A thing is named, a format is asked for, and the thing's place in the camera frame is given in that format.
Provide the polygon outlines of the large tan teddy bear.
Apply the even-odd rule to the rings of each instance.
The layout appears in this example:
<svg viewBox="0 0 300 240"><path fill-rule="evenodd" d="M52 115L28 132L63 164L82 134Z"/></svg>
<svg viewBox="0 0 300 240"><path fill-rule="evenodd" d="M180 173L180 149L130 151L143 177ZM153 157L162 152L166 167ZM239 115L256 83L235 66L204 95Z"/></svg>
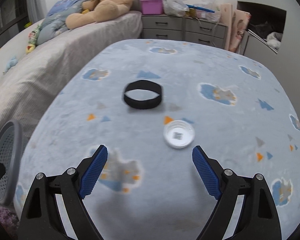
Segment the large tan teddy bear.
<svg viewBox="0 0 300 240"><path fill-rule="evenodd" d="M91 23L114 20L128 13L134 0L88 0L82 3L86 14L74 13L69 15L65 24L68 29L76 29Z"/></svg>

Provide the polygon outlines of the pink patterned folded mat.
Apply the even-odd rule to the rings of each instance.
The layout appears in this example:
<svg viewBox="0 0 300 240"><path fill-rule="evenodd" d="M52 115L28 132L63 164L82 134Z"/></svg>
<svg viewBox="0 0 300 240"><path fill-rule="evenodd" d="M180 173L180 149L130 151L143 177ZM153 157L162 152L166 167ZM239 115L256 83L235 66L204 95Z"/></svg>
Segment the pink patterned folded mat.
<svg viewBox="0 0 300 240"><path fill-rule="evenodd" d="M221 24L227 26L224 49L236 52L250 22L249 12L234 9L232 4L221 4Z"/></svg>

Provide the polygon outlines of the light blue folded blanket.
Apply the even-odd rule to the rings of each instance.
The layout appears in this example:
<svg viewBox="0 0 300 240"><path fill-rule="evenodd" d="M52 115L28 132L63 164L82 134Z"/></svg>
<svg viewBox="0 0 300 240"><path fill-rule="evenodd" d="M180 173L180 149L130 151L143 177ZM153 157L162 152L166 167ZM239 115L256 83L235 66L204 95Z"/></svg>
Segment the light blue folded blanket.
<svg viewBox="0 0 300 240"><path fill-rule="evenodd" d="M36 45L41 45L69 28L66 26L66 18L74 13L82 12L84 0L60 0L47 13L46 18L38 27L39 33Z"/></svg>

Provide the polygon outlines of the white plastic lid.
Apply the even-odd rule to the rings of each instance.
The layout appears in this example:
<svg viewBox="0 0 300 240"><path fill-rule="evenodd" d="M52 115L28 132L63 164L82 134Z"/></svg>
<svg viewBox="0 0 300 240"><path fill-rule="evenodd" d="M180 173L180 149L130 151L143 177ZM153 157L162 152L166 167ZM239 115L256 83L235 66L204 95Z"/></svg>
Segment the white plastic lid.
<svg viewBox="0 0 300 240"><path fill-rule="evenodd" d="M183 120L173 120L165 125L163 136L168 146L181 149L186 148L193 142L195 131L188 122Z"/></svg>

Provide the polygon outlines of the blue stick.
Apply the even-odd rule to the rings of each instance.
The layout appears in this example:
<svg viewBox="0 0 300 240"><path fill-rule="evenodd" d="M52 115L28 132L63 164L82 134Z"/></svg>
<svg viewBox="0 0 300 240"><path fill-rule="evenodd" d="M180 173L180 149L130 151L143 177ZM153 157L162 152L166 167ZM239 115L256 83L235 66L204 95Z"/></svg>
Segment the blue stick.
<svg viewBox="0 0 300 240"><path fill-rule="evenodd" d="M207 9L207 8L204 8L204 7L197 7L197 6L190 5L190 4L186 4L186 6L187 6L189 9L194 9L194 10L200 10L200 11L205 11L205 12L215 13L214 10Z"/></svg>

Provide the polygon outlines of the green yellow plush doll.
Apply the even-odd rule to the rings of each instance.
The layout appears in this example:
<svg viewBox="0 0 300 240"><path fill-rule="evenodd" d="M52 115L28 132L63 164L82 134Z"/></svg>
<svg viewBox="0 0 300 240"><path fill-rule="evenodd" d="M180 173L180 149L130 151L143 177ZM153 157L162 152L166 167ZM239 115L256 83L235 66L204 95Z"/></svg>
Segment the green yellow plush doll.
<svg viewBox="0 0 300 240"><path fill-rule="evenodd" d="M40 33L40 25L37 25L33 31L29 33L29 40L26 46L26 54L32 52L37 46L37 40Z"/></svg>

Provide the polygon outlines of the small blue plush toy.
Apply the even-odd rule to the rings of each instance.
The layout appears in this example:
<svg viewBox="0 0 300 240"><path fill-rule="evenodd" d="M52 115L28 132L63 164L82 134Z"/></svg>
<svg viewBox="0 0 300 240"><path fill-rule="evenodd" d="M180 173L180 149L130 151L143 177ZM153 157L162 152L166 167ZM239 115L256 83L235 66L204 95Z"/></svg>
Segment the small blue plush toy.
<svg viewBox="0 0 300 240"><path fill-rule="evenodd" d="M4 74L6 74L12 67L14 67L18 63L18 59L16 56L12 57L10 61L6 64Z"/></svg>

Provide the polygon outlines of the purple plastic box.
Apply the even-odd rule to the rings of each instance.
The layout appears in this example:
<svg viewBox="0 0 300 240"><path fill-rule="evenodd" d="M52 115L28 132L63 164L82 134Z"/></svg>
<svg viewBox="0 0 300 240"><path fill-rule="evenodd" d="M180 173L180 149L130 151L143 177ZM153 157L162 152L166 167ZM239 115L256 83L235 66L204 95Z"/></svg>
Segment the purple plastic box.
<svg viewBox="0 0 300 240"><path fill-rule="evenodd" d="M140 0L141 11L143 15L161 15L163 14L162 0Z"/></svg>

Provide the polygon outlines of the grey drawer nightstand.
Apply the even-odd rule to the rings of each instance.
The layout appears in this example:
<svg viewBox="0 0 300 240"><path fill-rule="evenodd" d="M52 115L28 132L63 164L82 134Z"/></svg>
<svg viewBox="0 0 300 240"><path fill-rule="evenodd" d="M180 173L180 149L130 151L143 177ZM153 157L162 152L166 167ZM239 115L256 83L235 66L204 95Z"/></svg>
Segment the grey drawer nightstand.
<svg viewBox="0 0 300 240"><path fill-rule="evenodd" d="M228 33L226 25L191 17L144 15L142 25L144 39L185 41L221 49Z"/></svg>

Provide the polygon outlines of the bed with grey sheet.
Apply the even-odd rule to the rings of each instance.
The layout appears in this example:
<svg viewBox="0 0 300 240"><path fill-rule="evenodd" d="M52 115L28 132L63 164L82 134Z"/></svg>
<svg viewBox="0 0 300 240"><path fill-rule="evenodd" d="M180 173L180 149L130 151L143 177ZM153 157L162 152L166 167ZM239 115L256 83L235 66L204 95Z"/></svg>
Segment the bed with grey sheet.
<svg viewBox="0 0 300 240"><path fill-rule="evenodd" d="M138 0L134 0L128 13L68 29L26 54L31 31L23 30L0 48L0 130L15 119L27 138L64 86L107 46L138 38L142 20ZM14 56L18 63L4 74Z"/></svg>

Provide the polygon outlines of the grey perforated trash basket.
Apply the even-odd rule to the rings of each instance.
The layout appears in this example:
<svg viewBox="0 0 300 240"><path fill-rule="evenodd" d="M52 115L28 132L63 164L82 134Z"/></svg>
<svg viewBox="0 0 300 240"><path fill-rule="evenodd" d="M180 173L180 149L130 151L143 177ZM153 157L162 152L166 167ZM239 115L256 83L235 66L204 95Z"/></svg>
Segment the grey perforated trash basket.
<svg viewBox="0 0 300 240"><path fill-rule="evenodd" d="M21 124L12 119L0 130L0 163L6 170L0 179L0 205L2 206L9 206L13 202L23 151L24 136Z"/></svg>

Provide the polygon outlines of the clear plastic bag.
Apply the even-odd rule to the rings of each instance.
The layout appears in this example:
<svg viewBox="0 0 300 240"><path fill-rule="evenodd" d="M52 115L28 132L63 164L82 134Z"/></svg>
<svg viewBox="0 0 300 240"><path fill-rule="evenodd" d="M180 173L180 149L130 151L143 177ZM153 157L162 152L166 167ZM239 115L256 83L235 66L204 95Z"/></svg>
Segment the clear plastic bag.
<svg viewBox="0 0 300 240"><path fill-rule="evenodd" d="M221 18L221 10L216 3L216 0L201 0L200 6L210 11L202 11L199 15L200 18L211 21L218 22Z"/></svg>
<svg viewBox="0 0 300 240"><path fill-rule="evenodd" d="M170 16L184 17L189 10L187 0L162 0L164 13Z"/></svg>

